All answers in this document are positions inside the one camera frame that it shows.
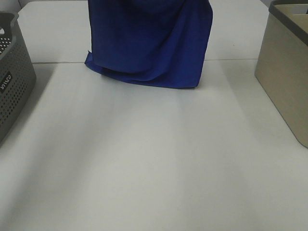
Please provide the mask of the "blue microfibre towel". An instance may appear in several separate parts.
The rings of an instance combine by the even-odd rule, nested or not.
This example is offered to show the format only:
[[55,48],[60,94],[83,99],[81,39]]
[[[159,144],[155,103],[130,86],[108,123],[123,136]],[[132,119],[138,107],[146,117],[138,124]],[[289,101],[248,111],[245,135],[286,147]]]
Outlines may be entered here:
[[213,22],[207,0],[90,0],[85,65],[130,84],[198,86]]

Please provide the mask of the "beige storage bin grey rim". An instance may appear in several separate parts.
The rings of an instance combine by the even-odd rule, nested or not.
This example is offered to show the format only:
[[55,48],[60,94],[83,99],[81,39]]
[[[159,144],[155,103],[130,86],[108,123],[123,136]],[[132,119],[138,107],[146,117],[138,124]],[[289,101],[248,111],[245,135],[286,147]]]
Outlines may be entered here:
[[255,77],[297,139],[308,145],[308,14],[295,14],[306,0],[274,0]]

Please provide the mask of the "grey perforated plastic basket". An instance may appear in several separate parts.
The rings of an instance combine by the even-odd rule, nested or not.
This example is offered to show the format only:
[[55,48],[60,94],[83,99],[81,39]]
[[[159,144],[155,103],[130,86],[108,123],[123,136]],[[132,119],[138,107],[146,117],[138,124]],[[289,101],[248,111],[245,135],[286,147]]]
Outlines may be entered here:
[[0,13],[0,140],[20,115],[37,77],[26,47],[18,14]]

